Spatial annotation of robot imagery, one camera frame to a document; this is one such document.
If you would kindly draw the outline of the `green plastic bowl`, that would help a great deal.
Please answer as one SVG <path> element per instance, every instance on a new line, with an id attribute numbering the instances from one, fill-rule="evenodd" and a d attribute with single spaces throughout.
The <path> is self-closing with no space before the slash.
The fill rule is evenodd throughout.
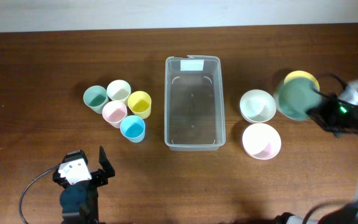
<path id="1" fill-rule="evenodd" d="M 317 90 L 317 87 L 311 80 L 295 78 L 281 82 L 273 98 L 281 114 L 296 121 L 305 121 L 309 118 L 306 112 L 322 101 L 321 95 L 314 90 Z"/>

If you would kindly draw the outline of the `yellow plastic bowl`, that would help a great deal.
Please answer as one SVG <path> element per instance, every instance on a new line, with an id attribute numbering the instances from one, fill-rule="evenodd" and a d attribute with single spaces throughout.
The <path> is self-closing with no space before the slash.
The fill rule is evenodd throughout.
<path id="1" fill-rule="evenodd" d="M 316 87 L 317 90 L 319 90 L 319 83 L 317 81 L 317 79 L 310 73 L 306 72 L 306 71 L 302 71 L 302 70 L 295 70 L 293 72 L 290 72 L 285 78 L 284 78 L 284 83 L 287 83 L 291 80 L 294 80 L 296 78 L 306 78 L 310 81 L 312 81 Z"/>

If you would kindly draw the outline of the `cream plastic bowl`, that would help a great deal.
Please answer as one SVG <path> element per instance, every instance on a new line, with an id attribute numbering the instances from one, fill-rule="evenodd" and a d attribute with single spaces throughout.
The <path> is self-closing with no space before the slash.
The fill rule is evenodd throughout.
<path id="1" fill-rule="evenodd" d="M 271 120 L 277 111 L 271 94 L 263 90 L 249 90 L 239 103 L 242 117 L 250 123 L 264 123 Z"/>

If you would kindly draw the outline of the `pink plastic bowl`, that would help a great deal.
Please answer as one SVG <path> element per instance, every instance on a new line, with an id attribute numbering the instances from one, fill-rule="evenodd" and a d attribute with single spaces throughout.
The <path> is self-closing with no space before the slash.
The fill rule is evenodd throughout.
<path id="1" fill-rule="evenodd" d="M 282 140 L 277 130 L 272 126 L 265 123 L 255 123 L 244 130 L 242 145 L 250 157 L 269 160 L 280 152 Z"/>

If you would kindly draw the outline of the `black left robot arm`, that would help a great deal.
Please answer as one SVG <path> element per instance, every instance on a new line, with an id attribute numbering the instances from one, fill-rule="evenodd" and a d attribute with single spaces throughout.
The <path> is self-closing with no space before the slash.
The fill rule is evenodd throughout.
<path id="1" fill-rule="evenodd" d="M 99 148 L 101 168 L 90 172 L 83 150 L 66 154 L 54 170 L 52 180 L 63 187 L 60 194 L 63 223 L 99 223 L 98 187 L 115 176 L 104 148 Z"/>

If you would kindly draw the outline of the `clear plastic container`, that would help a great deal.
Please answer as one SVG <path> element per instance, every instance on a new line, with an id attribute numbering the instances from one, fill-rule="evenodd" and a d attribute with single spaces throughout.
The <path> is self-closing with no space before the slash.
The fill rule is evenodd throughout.
<path id="1" fill-rule="evenodd" d="M 171 151 L 215 151 L 225 144 L 223 76 L 218 57 L 166 59 L 164 141 Z"/>

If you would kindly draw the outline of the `blue plastic cup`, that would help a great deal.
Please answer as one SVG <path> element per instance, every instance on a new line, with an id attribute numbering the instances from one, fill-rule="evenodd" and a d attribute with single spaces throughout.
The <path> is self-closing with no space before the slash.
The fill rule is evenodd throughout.
<path id="1" fill-rule="evenodd" d="M 139 143 L 145 138 L 145 122 L 139 116 L 127 116 L 121 122 L 120 131 L 130 142 Z"/>

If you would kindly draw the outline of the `pink plastic cup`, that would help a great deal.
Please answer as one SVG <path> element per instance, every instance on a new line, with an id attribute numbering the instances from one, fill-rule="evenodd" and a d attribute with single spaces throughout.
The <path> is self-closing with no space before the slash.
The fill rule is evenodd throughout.
<path id="1" fill-rule="evenodd" d="M 125 117 L 127 117 L 127 106 L 120 101 L 110 101 L 103 110 L 102 116 L 114 128 L 119 129 Z"/>

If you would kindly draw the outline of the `yellow plastic cup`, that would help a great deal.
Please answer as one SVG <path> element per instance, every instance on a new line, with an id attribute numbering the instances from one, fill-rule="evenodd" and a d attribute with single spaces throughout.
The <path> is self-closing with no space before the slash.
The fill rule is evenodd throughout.
<path id="1" fill-rule="evenodd" d="M 150 95 L 144 91 L 131 93 L 127 104 L 132 113 L 142 119 L 148 118 L 151 114 L 152 100 Z"/>

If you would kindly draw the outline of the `green plastic cup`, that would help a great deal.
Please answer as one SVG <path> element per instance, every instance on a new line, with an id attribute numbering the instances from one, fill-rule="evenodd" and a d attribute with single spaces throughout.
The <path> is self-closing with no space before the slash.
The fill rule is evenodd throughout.
<path id="1" fill-rule="evenodd" d="M 84 92 L 83 101 L 85 105 L 91 108 L 95 113 L 101 114 L 104 106 L 109 102 L 109 97 L 103 86 L 94 85 Z"/>

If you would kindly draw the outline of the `cream plastic cup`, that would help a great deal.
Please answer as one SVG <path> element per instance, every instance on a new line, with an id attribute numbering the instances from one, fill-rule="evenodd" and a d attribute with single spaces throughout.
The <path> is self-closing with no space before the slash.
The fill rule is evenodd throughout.
<path id="1" fill-rule="evenodd" d="M 131 86 L 125 80 L 114 80 L 107 87 L 108 97 L 112 101 L 120 101 L 126 106 L 131 93 Z"/>

